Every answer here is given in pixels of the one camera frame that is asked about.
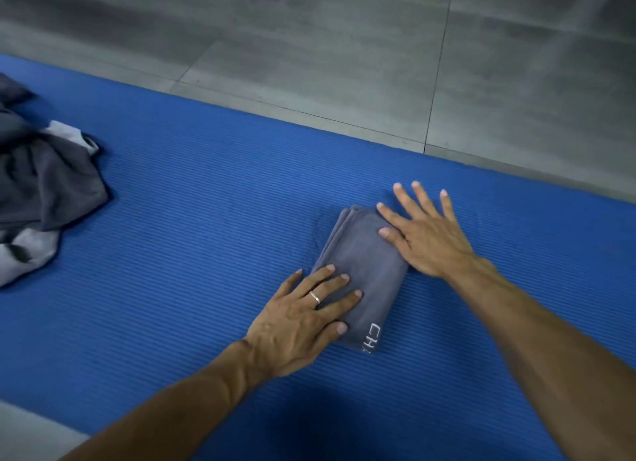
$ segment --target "yoga mat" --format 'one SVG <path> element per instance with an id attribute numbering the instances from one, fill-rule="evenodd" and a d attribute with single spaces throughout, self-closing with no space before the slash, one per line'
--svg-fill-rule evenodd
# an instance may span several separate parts
<path id="1" fill-rule="evenodd" d="M 636 206 L 0 55 L 18 111 L 94 135 L 114 199 L 0 291 L 0 399 L 95 433 L 241 338 L 340 210 L 420 180 L 476 251 L 636 366 Z M 556 460 L 492 340 L 414 271 L 374 355 L 330 346 L 253 393 L 196 455 Z"/>

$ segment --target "dark gray fabric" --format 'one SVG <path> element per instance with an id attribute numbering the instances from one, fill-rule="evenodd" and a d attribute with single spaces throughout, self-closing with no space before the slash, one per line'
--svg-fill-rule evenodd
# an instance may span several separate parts
<path id="1" fill-rule="evenodd" d="M 322 250 L 312 271 L 329 264 L 335 274 L 346 273 L 351 280 L 346 288 L 324 299 L 319 308 L 359 288 L 364 297 L 343 317 L 349 329 L 338 343 L 371 353 L 377 349 L 382 326 L 395 301 L 408 264 L 391 244 L 378 235 L 390 226 L 374 211 L 359 206 L 346 208 Z"/>
<path id="2" fill-rule="evenodd" d="M 28 97 L 24 87 L 0 75 L 1 99 L 15 103 Z M 86 148 L 38 133 L 17 114 L 0 108 L 0 230 L 26 225 L 56 230 L 107 198 Z"/>

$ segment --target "person's right hand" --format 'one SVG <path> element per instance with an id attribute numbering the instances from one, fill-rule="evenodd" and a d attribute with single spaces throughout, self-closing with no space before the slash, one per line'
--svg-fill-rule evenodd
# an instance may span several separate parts
<path id="1" fill-rule="evenodd" d="M 412 186 L 419 204 L 411 199 L 400 183 L 393 185 L 393 192 L 412 219 L 407 220 L 378 203 L 380 214 L 396 228 L 382 228 L 379 233 L 414 268 L 427 275 L 445 277 L 457 262 L 475 256 L 473 248 L 457 223 L 446 191 L 442 190 L 440 194 L 442 216 L 422 185 L 413 182 Z"/>

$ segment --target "gray tile floor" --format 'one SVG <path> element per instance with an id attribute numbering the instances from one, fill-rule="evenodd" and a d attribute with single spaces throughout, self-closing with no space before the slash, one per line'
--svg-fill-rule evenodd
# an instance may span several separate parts
<path id="1" fill-rule="evenodd" d="M 636 201 L 636 0 L 0 0 L 0 52 Z"/>

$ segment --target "silver ring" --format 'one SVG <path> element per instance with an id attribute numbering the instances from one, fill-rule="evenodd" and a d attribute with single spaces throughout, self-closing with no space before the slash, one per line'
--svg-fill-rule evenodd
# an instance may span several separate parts
<path id="1" fill-rule="evenodd" d="M 320 299 L 318 298 L 318 296 L 316 294 L 314 294 L 313 290 L 311 292 L 309 292 L 309 295 L 314 297 L 314 300 L 316 301 L 316 305 L 320 305 Z"/>

